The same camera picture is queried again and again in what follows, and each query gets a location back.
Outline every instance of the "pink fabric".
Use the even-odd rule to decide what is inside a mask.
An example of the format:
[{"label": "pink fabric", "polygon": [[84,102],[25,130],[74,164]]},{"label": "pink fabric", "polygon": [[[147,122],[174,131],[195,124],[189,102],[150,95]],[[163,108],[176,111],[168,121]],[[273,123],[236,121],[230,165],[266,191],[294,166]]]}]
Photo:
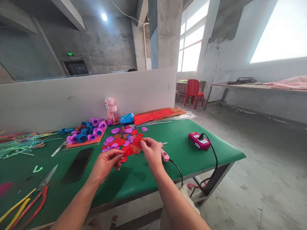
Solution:
[{"label": "pink fabric", "polygon": [[264,85],[271,86],[271,88],[278,89],[295,89],[295,90],[307,90],[307,75],[292,77],[281,81],[268,82]]}]

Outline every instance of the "red plastic chair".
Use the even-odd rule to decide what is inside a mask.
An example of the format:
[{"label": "red plastic chair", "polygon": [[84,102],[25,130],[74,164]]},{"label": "red plastic chair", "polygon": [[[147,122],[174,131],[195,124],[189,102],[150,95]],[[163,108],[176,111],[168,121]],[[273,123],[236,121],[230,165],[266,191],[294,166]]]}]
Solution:
[{"label": "red plastic chair", "polygon": [[189,96],[192,97],[191,98],[192,104],[194,103],[194,99],[196,97],[196,103],[195,103],[194,109],[196,109],[198,101],[199,101],[200,98],[202,98],[201,106],[204,106],[205,96],[204,96],[203,92],[199,92],[200,85],[201,85],[201,83],[197,79],[188,80],[188,89],[187,89],[186,96],[185,96],[184,106],[186,105],[186,103],[189,99]]}]

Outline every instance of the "concrete floor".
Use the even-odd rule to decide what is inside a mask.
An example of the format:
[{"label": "concrete floor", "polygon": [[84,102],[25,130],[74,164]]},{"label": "concrete floor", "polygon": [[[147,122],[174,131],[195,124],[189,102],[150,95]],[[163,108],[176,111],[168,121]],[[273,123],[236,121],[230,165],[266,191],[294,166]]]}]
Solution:
[{"label": "concrete floor", "polygon": [[[234,164],[199,208],[211,229],[307,229],[307,134],[257,115],[213,104],[204,111],[200,105],[184,110],[192,111],[197,115],[194,122],[247,156]],[[97,217],[108,229],[113,215],[119,216],[120,225],[160,207],[156,192]],[[159,228],[156,221],[142,229]]]}]

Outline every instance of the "pipe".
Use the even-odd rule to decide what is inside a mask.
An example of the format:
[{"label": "pipe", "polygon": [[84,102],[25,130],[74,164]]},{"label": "pipe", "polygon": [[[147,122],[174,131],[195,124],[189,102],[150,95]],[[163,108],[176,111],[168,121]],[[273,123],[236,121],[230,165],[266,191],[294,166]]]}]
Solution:
[{"label": "pipe", "polygon": [[144,40],[144,52],[145,52],[145,67],[147,70],[147,53],[146,53],[146,40],[145,40],[145,25],[149,25],[149,22],[143,24],[143,40]]}]

